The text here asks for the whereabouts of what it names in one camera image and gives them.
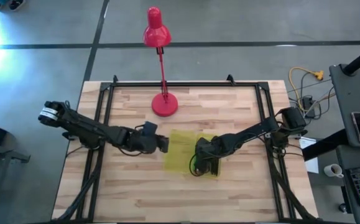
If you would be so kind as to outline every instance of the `wooden tabletop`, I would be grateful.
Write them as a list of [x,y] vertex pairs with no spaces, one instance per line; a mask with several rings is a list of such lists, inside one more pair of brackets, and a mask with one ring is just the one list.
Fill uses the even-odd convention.
[[[275,112],[288,107],[285,83],[282,80],[268,82]],[[95,115],[100,83],[85,82],[83,86],[78,112],[89,118]],[[115,88],[109,125],[133,128],[150,121],[158,124],[158,134],[169,137],[172,129],[220,135],[236,133],[260,122],[253,87],[178,87],[169,91],[177,97],[179,108],[173,116],[161,118],[150,107],[160,88]],[[68,151],[79,145],[71,142]],[[296,147],[289,147],[287,151],[301,154]],[[66,159],[52,218],[59,217],[78,194],[86,155],[86,149],[80,149]],[[167,172],[163,163],[164,155],[159,150],[150,155],[129,157],[107,144],[95,222],[277,221],[267,155],[259,140],[246,143],[222,159],[217,179]],[[285,163],[291,189],[317,217],[303,158],[289,154],[285,156]],[[287,214],[282,191],[281,198]]]

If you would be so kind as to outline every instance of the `lamp base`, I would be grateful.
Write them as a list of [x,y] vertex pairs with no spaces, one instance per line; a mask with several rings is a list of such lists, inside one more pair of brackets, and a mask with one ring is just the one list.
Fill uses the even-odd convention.
[[163,94],[159,93],[152,100],[152,110],[157,116],[170,116],[173,115],[178,109],[178,101],[176,97],[167,93],[167,102],[165,101]]

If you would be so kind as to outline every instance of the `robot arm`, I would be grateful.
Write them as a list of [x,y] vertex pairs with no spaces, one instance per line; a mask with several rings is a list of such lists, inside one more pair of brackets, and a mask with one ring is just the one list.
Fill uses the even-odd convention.
[[218,175],[220,158],[234,154],[244,143],[259,138],[262,135],[269,133],[271,145],[274,148],[283,149],[288,144],[287,137],[289,135],[304,135],[307,132],[304,130],[306,126],[305,120],[297,108],[285,108],[280,110],[278,114],[282,114],[283,122],[278,122],[275,116],[271,116],[261,123],[255,124],[236,134],[215,136],[211,141],[200,138],[196,142],[195,155],[190,161],[191,174],[201,176],[210,172],[213,175]]
[[38,119],[44,125],[67,130],[62,134],[67,139],[70,136],[79,137],[89,149],[97,149],[103,141],[120,150],[143,154],[151,154],[157,147],[161,152],[167,152],[168,148],[168,138],[155,134],[156,124],[147,121],[135,129],[107,126],[72,110],[67,101],[46,101]]

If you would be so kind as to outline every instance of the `red desk lamp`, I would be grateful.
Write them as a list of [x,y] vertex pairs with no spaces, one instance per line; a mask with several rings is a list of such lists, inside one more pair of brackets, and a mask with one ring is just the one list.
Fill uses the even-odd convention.
[[167,91],[165,72],[163,68],[163,46],[172,40],[170,31],[162,23],[162,13],[157,7],[148,9],[148,26],[144,31],[144,44],[148,47],[156,47],[159,54],[160,69],[162,71],[162,93],[159,93],[152,100],[152,110],[158,116],[173,115],[178,108],[176,97]]

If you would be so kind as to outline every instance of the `lamp shade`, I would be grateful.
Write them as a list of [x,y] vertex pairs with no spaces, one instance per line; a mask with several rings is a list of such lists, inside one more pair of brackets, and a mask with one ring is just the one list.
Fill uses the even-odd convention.
[[144,31],[144,44],[148,47],[164,47],[170,43],[172,36],[163,25],[162,13],[158,7],[148,9],[148,26]]

